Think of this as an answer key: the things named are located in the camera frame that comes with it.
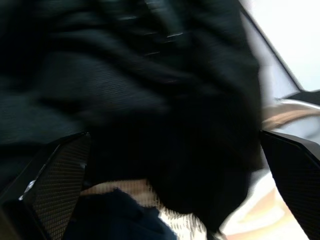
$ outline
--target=black jacket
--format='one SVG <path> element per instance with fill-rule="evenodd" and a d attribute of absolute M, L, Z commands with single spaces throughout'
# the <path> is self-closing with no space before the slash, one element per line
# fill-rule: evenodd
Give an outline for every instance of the black jacket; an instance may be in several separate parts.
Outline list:
<path fill-rule="evenodd" d="M 90 131 L 92 184 L 148 178 L 216 231 L 261 167 L 259 65 L 238 1 L 2 4 L 2 159 Z"/>

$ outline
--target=dark clothing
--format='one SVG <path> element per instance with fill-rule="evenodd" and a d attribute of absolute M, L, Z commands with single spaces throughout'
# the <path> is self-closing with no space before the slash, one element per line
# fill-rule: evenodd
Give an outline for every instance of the dark clothing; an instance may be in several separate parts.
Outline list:
<path fill-rule="evenodd" d="M 64 240 L 176 240 L 156 208 L 142 207 L 115 190 L 80 197 Z"/>
<path fill-rule="evenodd" d="M 7 6 L 0 144 L 89 131 L 92 184 L 148 178 L 168 208 L 216 232 L 262 167 L 259 65 L 238 1 Z"/>

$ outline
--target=dark blue fabric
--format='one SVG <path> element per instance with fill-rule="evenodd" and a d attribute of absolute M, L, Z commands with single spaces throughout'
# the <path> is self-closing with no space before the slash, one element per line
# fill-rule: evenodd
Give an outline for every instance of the dark blue fabric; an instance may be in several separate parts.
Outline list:
<path fill-rule="evenodd" d="M 176 240 L 156 208 L 142 207 L 116 189 L 81 197 L 64 240 Z"/>

